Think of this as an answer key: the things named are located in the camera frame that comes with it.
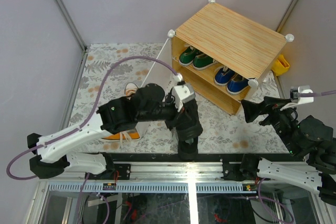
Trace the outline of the white cabinet door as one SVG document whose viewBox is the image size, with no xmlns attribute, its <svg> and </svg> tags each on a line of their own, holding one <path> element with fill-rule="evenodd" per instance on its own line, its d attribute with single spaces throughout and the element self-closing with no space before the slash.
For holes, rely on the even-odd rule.
<svg viewBox="0 0 336 224">
<path fill-rule="evenodd" d="M 171 46 L 171 40 L 169 38 L 165 41 L 156 59 L 166 63 L 172 68 L 172 46 Z M 168 86 L 171 81 L 171 75 L 172 71 L 169 68 L 157 62 L 154 62 L 149 70 L 149 73 L 145 77 L 145 80 L 143 81 L 141 87 L 144 87 L 149 83 L 155 83 L 161 86 L 165 91 L 165 93 L 168 93 L 169 91 Z M 150 124 L 149 122 L 140 122 L 136 125 L 136 130 L 140 138 L 144 137 L 149 124 Z"/>
</svg>

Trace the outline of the green sneaker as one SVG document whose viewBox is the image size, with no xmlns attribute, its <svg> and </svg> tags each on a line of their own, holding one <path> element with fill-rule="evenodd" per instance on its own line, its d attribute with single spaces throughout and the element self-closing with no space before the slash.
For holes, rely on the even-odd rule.
<svg viewBox="0 0 336 224">
<path fill-rule="evenodd" d="M 196 56 L 192 63 L 193 68 L 196 70 L 204 70 L 215 64 L 217 64 L 217 61 L 206 54 Z"/>
<path fill-rule="evenodd" d="M 185 51 L 183 51 L 179 56 L 179 63 L 183 66 L 190 65 L 196 56 L 200 55 L 202 52 L 192 46 L 189 46 Z"/>
</svg>

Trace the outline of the wooden shoe cabinet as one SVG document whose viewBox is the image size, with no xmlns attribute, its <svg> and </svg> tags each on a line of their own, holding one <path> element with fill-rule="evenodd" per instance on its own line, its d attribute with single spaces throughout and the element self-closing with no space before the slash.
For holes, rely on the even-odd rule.
<svg viewBox="0 0 336 224">
<path fill-rule="evenodd" d="M 172 64 L 194 90 L 226 113 L 235 115 L 242 109 L 241 101 L 250 98 L 271 70 L 283 47 L 294 40 L 292 34 L 282 35 L 237 12 L 216 0 L 168 32 L 172 46 Z M 204 70 L 183 66 L 179 56 L 192 46 L 215 60 Z M 230 94 L 226 87 L 215 83 L 219 69 L 228 67 L 250 84 L 240 94 Z"/>
</svg>

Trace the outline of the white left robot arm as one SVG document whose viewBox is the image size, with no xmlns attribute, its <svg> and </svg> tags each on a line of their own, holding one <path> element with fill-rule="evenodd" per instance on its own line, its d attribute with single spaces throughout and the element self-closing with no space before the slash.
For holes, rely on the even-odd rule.
<svg viewBox="0 0 336 224">
<path fill-rule="evenodd" d="M 114 175 L 113 160 L 106 153 L 75 153 L 74 149 L 93 140 L 132 130 L 138 123 L 164 121 L 178 141 L 180 159 L 189 161 L 198 154 L 200 125 L 195 92 L 189 83 L 174 86 L 169 93 L 155 83 L 139 88 L 94 110 L 88 121 L 48 136 L 32 133 L 27 137 L 34 157 L 30 170 L 40 179 L 53 178 L 65 171 L 85 172 L 109 179 Z"/>
</svg>

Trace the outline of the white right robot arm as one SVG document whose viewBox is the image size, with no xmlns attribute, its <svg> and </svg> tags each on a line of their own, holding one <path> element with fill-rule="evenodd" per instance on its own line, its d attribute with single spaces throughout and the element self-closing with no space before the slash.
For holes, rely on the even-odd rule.
<svg viewBox="0 0 336 224">
<path fill-rule="evenodd" d="M 335 205 L 335 137 L 333 128 L 308 116 L 297 120 L 296 103 L 290 99 L 265 96 L 261 103 L 242 100 L 245 121 L 253 122 L 258 116 L 266 118 L 259 125 L 271 125 L 291 156 L 315 168 L 304 172 L 294 168 L 276 165 L 256 154 L 244 154 L 239 166 L 245 179 L 275 179 L 305 189 L 320 197 L 327 204 Z"/>
</svg>

